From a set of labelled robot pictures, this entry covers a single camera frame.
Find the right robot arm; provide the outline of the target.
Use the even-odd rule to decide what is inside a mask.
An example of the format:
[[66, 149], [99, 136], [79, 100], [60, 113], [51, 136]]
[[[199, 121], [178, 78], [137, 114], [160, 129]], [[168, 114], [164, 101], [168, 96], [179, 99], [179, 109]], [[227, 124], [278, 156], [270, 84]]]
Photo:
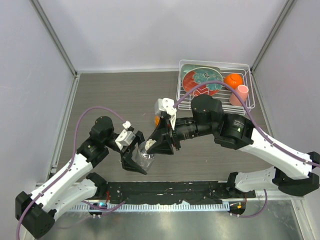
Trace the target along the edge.
[[233, 198], [242, 193], [265, 189], [303, 197], [320, 186], [320, 177], [313, 173], [319, 164], [316, 152], [294, 150], [267, 135], [253, 122], [239, 114], [224, 113], [222, 103], [209, 95], [196, 96], [191, 101], [192, 117], [178, 118], [171, 125], [165, 109], [168, 99], [160, 99], [160, 120], [145, 144], [149, 155], [173, 155], [181, 148], [181, 141], [213, 135], [221, 147], [254, 155], [271, 165], [254, 172], [232, 172], [226, 183], [226, 193]]

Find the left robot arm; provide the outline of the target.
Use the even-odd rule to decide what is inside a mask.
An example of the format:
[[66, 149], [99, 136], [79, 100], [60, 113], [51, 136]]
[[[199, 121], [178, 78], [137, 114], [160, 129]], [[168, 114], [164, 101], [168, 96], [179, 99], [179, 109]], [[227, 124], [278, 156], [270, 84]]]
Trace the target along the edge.
[[73, 153], [69, 162], [53, 177], [31, 193], [20, 192], [15, 198], [15, 218], [18, 220], [16, 237], [24, 227], [34, 238], [43, 237], [55, 221], [75, 201], [88, 198], [102, 199], [107, 192], [107, 181], [91, 172], [110, 150], [120, 154], [124, 170], [146, 174], [133, 160], [133, 151], [145, 140], [126, 121], [121, 133], [115, 133], [112, 119], [102, 116], [95, 120], [87, 138]]

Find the orange bottle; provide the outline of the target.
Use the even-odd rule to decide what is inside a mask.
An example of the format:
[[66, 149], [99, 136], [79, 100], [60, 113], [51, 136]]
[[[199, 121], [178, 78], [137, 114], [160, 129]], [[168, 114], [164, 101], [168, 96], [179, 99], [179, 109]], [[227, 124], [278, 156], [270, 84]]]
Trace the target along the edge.
[[158, 115], [156, 115], [154, 117], [154, 125], [155, 125], [155, 127], [157, 127], [159, 125], [159, 123], [160, 123], [160, 117]]

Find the clear bottle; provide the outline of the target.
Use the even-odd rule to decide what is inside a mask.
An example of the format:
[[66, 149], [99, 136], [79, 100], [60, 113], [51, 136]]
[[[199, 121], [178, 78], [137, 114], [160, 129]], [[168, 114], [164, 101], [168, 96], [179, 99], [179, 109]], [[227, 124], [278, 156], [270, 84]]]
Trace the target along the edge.
[[155, 161], [155, 155], [147, 153], [149, 147], [150, 143], [148, 141], [142, 142], [138, 146], [137, 153], [135, 155], [135, 162], [146, 172], [149, 171]]

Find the white bottle cap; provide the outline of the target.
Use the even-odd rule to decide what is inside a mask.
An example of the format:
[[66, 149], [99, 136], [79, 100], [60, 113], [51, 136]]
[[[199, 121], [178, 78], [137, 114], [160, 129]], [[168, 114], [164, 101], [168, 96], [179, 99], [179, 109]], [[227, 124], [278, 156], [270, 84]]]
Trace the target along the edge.
[[148, 150], [153, 144], [155, 144], [157, 141], [154, 139], [148, 139], [145, 142], [145, 149]]

